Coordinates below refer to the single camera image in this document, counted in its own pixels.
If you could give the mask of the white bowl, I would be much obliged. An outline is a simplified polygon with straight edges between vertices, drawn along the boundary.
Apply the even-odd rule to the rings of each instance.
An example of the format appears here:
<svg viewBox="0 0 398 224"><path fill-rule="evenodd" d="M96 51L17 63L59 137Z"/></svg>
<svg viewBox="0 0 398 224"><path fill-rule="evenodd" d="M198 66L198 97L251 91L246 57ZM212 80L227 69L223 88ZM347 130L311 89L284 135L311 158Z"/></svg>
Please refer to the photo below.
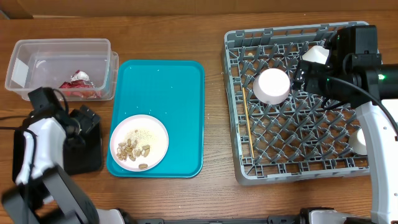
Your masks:
<svg viewBox="0 0 398 224"><path fill-rule="evenodd" d="M316 62L325 65L329 56L329 50L322 46L314 45L302 55L302 59L309 62Z"/></svg>

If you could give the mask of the pink bowl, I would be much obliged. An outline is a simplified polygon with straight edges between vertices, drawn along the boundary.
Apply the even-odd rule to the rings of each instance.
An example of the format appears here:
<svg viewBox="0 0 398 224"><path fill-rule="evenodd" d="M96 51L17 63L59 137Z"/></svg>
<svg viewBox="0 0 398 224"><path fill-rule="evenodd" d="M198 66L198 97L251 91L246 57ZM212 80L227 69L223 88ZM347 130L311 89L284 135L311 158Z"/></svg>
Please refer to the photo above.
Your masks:
<svg viewBox="0 0 398 224"><path fill-rule="evenodd" d="M256 98L265 104L280 104L289 95L290 78L278 68L268 68L254 80L253 92Z"/></svg>

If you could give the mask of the pink plate with peanuts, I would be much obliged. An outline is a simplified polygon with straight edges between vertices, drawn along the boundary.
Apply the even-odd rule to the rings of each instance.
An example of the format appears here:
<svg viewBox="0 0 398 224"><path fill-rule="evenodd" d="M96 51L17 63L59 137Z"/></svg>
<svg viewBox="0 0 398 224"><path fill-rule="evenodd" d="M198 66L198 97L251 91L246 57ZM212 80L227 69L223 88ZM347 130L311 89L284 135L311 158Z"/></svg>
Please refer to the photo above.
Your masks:
<svg viewBox="0 0 398 224"><path fill-rule="evenodd" d="M139 114L121 121L112 132L109 150L116 164L132 172L154 168L165 157L169 135L155 117Z"/></svg>

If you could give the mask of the wooden chopstick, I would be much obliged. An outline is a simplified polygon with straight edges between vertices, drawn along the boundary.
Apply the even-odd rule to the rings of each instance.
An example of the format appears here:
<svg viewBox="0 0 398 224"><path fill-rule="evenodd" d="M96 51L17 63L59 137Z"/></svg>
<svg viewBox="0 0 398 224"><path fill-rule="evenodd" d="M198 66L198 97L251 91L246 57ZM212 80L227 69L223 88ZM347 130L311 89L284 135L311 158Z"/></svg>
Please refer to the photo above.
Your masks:
<svg viewBox="0 0 398 224"><path fill-rule="evenodd" d="M246 100L245 87L242 87L242 93L243 93L244 112L245 112L245 117L246 117L246 126L247 126L248 138L249 138L249 148L251 151L252 160L254 160L254 149L253 149L253 145L252 145L251 126L250 126L250 120L249 120L249 114L248 114L248 104L247 104L247 100Z"/></svg>

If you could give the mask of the white cup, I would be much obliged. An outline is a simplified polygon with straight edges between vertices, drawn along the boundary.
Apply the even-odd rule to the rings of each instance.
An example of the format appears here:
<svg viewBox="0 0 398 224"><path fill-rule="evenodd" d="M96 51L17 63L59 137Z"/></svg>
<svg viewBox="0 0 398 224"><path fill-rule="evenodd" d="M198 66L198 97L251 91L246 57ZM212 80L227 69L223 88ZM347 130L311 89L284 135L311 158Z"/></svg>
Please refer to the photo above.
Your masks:
<svg viewBox="0 0 398 224"><path fill-rule="evenodd" d="M351 146L354 153L363 156L367 155L366 141L361 128L350 135L348 144Z"/></svg>

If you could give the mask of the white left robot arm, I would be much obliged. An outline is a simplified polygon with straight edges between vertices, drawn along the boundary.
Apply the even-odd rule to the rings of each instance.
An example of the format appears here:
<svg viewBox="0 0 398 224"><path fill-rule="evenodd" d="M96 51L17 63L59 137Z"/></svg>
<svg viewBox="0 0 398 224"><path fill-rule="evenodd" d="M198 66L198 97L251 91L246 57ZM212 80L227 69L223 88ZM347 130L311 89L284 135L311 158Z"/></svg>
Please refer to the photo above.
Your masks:
<svg viewBox="0 0 398 224"><path fill-rule="evenodd" d="M15 130L24 140L24 160L16 186L2 195L1 203L14 223L99 223L97 209L64 169L64 151L72 167L96 161L82 156L85 140L101 145L100 117L85 105L68 113L60 106L33 110Z"/></svg>

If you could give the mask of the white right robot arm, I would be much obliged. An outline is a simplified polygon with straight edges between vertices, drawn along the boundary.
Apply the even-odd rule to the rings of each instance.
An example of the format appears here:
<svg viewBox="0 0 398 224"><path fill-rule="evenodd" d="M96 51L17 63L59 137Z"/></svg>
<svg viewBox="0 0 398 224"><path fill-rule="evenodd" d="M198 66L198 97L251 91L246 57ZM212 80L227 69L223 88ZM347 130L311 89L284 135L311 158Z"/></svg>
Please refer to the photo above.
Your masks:
<svg viewBox="0 0 398 224"><path fill-rule="evenodd" d="M363 130L371 173L373 223L397 223L397 65L299 61L294 90L349 103Z"/></svg>

